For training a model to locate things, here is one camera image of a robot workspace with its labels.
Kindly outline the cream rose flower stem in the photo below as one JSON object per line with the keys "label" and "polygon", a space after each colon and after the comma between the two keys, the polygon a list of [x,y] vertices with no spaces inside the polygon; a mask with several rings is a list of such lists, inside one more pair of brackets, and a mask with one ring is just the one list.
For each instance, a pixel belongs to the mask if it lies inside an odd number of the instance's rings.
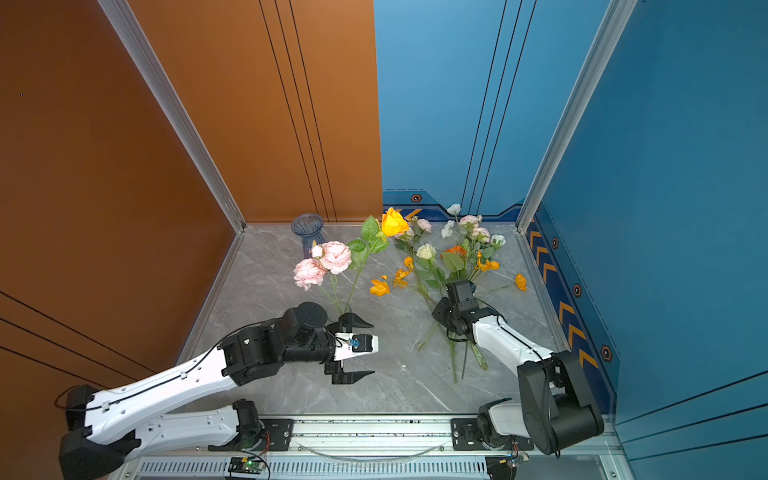
{"label": "cream rose flower stem", "polygon": [[460,326],[461,313],[453,287],[448,286],[448,277],[439,267],[436,248],[427,243],[416,250],[416,264],[420,291],[434,320],[446,329],[449,341],[463,340]]}

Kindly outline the orange poppy flower stem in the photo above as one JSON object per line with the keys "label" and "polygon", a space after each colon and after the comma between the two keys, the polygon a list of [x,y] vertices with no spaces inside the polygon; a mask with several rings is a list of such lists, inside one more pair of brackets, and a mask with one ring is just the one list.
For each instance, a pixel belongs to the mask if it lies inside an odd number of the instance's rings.
{"label": "orange poppy flower stem", "polygon": [[528,291],[528,280],[524,275],[501,275],[498,272],[484,274],[478,281],[476,292],[483,298],[499,295],[522,294]]}

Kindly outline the pink peony flower stem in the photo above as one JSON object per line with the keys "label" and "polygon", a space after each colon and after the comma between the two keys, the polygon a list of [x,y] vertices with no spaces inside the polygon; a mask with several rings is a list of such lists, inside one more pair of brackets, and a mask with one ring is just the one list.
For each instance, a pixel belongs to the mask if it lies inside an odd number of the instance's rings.
{"label": "pink peony flower stem", "polygon": [[349,311],[349,300],[342,299],[338,281],[351,265],[352,251],[347,244],[338,241],[314,243],[310,256],[294,267],[293,281],[304,291],[316,287],[339,314],[344,314]]}

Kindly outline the yellow rose flower stem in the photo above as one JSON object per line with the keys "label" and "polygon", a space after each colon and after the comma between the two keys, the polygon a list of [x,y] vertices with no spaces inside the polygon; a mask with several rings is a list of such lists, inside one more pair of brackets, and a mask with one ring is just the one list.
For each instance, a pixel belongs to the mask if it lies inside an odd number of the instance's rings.
{"label": "yellow rose flower stem", "polygon": [[380,219],[369,216],[363,222],[360,236],[348,244],[352,254],[350,269],[354,272],[354,277],[350,293],[345,301],[347,309],[351,308],[357,284],[369,258],[386,250],[390,244],[390,238],[404,234],[408,228],[406,218],[399,210],[392,207],[384,212]]}

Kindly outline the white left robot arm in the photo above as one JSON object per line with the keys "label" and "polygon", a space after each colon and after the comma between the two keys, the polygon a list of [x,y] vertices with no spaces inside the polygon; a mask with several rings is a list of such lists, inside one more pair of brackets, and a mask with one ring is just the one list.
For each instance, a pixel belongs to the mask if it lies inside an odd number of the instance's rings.
{"label": "white left robot arm", "polygon": [[68,392],[64,408],[62,475],[99,479],[137,457],[197,446],[265,450],[275,437],[250,400],[203,412],[180,409],[272,377],[292,362],[322,365],[334,385],[354,384],[365,372],[347,372],[343,363],[378,352],[371,327],[354,313],[331,322],[322,306],[304,302],[280,317],[240,327],[204,353],[143,380],[107,390],[77,386]]}

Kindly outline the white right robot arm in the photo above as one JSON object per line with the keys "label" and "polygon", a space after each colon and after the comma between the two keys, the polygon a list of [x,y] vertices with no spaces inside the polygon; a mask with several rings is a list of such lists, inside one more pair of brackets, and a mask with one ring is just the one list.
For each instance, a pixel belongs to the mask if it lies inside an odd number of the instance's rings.
{"label": "white right robot arm", "polygon": [[476,435],[490,449],[527,439],[545,455],[604,433],[605,422],[580,360],[569,350],[552,351],[514,330],[491,305],[479,300],[467,280],[451,282],[432,312],[454,343],[486,350],[518,381],[520,399],[479,409]]}

